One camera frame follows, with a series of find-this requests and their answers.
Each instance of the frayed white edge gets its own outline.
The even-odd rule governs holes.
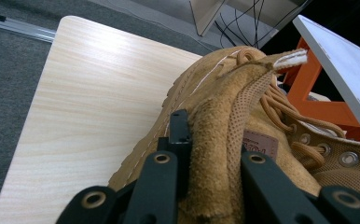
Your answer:
[[[298,64],[302,64],[307,62],[308,57],[306,55],[307,50],[301,50],[294,52],[292,54],[288,54],[280,58],[276,63],[273,64],[273,68],[280,69],[283,67],[291,67]]]

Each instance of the white board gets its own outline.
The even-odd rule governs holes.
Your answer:
[[[360,123],[360,48],[303,16],[293,23]]]

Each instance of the gray carpet floor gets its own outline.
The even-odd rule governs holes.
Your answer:
[[[62,17],[75,15],[200,55],[210,52],[189,36],[87,0],[1,0],[0,14],[52,30]],[[0,30],[0,190],[49,48],[50,43]]]

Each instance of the wooden tabletop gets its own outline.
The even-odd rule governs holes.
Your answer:
[[[63,18],[0,194],[0,223],[54,223],[78,192],[106,186],[200,57]]]

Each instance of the shoe label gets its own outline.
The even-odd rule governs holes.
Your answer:
[[[244,130],[242,146],[247,151],[264,153],[276,161],[278,153],[278,140],[263,133],[255,133]]]

